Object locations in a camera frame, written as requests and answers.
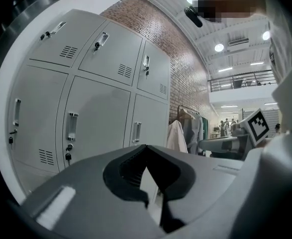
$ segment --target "brick wall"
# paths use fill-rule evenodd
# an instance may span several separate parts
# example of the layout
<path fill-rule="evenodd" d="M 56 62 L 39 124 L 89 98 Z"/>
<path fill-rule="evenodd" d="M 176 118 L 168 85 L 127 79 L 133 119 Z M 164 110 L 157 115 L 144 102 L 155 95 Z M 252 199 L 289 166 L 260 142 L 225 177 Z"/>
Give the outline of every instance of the brick wall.
<path fill-rule="evenodd" d="M 215 119 L 205 68 L 190 41 L 168 16 L 147 0 L 122 0 L 101 15 L 135 30 L 170 56 L 169 120 L 177 116 L 179 104 L 199 111 L 210 122 Z"/>

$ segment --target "air conditioning unit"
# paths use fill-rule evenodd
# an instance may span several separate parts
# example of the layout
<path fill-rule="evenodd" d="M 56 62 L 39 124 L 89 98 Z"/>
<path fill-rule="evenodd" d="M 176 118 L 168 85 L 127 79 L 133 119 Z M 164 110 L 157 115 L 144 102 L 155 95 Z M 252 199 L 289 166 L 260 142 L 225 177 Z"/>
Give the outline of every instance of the air conditioning unit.
<path fill-rule="evenodd" d="M 229 46 L 227 49 L 232 52 L 236 50 L 247 49 L 249 46 L 250 46 L 249 38 L 244 38 L 229 42 Z"/>

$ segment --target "railing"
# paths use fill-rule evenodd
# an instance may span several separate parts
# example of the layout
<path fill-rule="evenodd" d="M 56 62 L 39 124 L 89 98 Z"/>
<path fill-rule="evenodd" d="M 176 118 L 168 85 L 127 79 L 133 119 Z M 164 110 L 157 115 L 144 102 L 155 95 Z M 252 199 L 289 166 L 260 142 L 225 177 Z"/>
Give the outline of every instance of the railing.
<path fill-rule="evenodd" d="M 208 81 L 210 82 L 211 92 L 276 83 L 272 70 L 236 74 Z"/>

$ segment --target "ventilation slot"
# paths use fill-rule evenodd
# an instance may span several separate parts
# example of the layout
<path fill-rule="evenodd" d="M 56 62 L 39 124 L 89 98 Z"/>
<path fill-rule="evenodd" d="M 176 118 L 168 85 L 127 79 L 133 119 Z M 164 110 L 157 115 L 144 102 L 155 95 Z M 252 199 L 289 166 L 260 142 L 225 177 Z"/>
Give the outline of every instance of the ventilation slot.
<path fill-rule="evenodd" d="M 39 149 L 38 152 L 41 163 L 54 165 L 53 154 L 50 151 Z"/>
<path fill-rule="evenodd" d="M 119 75 L 130 78 L 131 72 L 132 72 L 132 69 L 130 67 L 120 64 L 119 69 L 118 69 Z"/>
<path fill-rule="evenodd" d="M 65 46 L 60 56 L 65 57 L 65 58 L 73 58 L 76 52 L 77 52 L 77 48 Z"/>
<path fill-rule="evenodd" d="M 163 93 L 163 94 L 167 94 L 167 87 L 160 84 L 160 92 Z"/>

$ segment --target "locker door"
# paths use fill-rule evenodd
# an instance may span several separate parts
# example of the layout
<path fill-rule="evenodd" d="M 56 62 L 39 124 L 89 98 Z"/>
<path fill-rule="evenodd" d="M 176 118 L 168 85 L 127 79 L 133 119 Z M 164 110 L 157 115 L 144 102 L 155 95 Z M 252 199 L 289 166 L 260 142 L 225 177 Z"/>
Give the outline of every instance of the locker door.
<path fill-rule="evenodd" d="M 61 24 L 47 29 L 56 33 L 51 33 L 50 38 L 46 36 L 30 59 L 71 67 L 84 44 L 104 21 L 99 15 L 71 10 L 61 17 Z"/>
<path fill-rule="evenodd" d="M 128 91 L 75 77 L 63 126 L 64 152 L 68 144 L 74 146 L 71 164 L 123 148 L 129 98 Z"/>
<path fill-rule="evenodd" d="M 145 71 L 147 66 L 149 67 L 148 78 Z M 169 57 L 162 50 L 146 42 L 137 88 L 167 99 L 169 66 Z"/>
<path fill-rule="evenodd" d="M 25 66 L 12 92 L 8 129 L 16 160 L 58 173 L 55 150 L 57 108 L 67 74 Z"/>
<path fill-rule="evenodd" d="M 132 84 L 142 38 L 110 22 L 86 53 L 79 69 Z M 95 44 L 102 46 L 95 51 Z"/>
<path fill-rule="evenodd" d="M 167 137 L 167 108 L 166 104 L 136 95 L 130 146 L 136 144 L 164 146 Z"/>

